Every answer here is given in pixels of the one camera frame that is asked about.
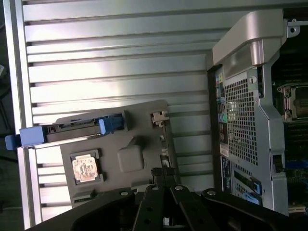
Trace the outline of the green RAM stick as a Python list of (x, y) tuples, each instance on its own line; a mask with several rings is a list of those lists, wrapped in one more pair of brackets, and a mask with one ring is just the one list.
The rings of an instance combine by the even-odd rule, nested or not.
[(160, 135), (160, 143), (161, 143), (161, 154), (160, 159), (163, 167), (169, 168), (171, 167), (170, 160), (169, 160), (169, 152), (168, 152), (168, 142), (167, 142), (167, 135), (166, 135), (166, 127), (163, 125), (161, 127), (162, 135)]

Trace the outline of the gray parts rack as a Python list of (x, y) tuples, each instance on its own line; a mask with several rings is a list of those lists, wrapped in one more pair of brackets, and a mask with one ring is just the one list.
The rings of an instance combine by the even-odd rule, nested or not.
[[(123, 130), (106, 136), (61, 145), (63, 166), (72, 207), (95, 196), (120, 188), (137, 188), (153, 181), (152, 169), (164, 168), (161, 163), (160, 135), (162, 129), (151, 120), (154, 112), (167, 111), (164, 100), (139, 103), (118, 108), (95, 110), (81, 118), (120, 114), (125, 119)], [(178, 169), (170, 120), (165, 122), (171, 167)], [(72, 161), (77, 156), (95, 158), (98, 176), (93, 181), (75, 180)]]

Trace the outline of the blue expansion slot latch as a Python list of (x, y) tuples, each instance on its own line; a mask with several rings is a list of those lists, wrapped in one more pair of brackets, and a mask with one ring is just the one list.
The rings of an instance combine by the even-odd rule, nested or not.
[(256, 205), (263, 205), (261, 182), (255, 178), (250, 178), (249, 180), (244, 180), (244, 184), (252, 190), (251, 192), (243, 193), (244, 199)]

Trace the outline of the silver CPU chip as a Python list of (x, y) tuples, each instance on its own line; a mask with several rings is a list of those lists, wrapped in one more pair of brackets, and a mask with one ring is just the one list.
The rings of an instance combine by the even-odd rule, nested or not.
[(80, 182), (93, 181), (98, 176), (95, 158), (91, 155), (77, 156), (72, 161), (75, 180)]

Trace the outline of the small beige connector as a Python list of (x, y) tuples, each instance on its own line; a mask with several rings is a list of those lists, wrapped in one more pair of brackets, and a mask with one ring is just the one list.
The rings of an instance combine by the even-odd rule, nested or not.
[(153, 125), (163, 127), (165, 122), (169, 120), (167, 111), (154, 112), (151, 114)]

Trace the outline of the gray open PC case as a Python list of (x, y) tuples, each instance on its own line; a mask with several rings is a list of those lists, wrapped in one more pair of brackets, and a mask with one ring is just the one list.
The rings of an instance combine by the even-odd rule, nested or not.
[(207, 60), (215, 187), (244, 199), (262, 185), (264, 207), (288, 212), (282, 116), (273, 104), (271, 68), (295, 39), (308, 45), (308, 4), (253, 11), (214, 46)]

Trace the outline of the green motherboard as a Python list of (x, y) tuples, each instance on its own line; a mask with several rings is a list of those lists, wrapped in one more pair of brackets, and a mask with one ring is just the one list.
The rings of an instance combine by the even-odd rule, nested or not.
[[(308, 82), (308, 45), (295, 39), (279, 50), (279, 58), (271, 68), (273, 104), (283, 114), (283, 98), (277, 88), (284, 84)], [(288, 212), (308, 213), (308, 120), (296, 120), (284, 126), (283, 168), (287, 179)]]

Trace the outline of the disk in blue caddy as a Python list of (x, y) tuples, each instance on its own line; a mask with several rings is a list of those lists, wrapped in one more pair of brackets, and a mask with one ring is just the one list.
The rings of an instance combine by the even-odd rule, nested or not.
[(115, 115), (72, 120), (62, 124), (22, 128), (19, 134), (5, 137), (7, 150), (32, 148), (37, 145), (95, 135), (108, 135), (122, 125), (122, 117)]

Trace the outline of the metal CPU socket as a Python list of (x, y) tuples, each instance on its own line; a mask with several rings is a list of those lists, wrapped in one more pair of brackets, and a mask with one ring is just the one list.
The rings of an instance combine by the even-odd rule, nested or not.
[(277, 91), (282, 94), (285, 123), (308, 120), (308, 82), (284, 84)]

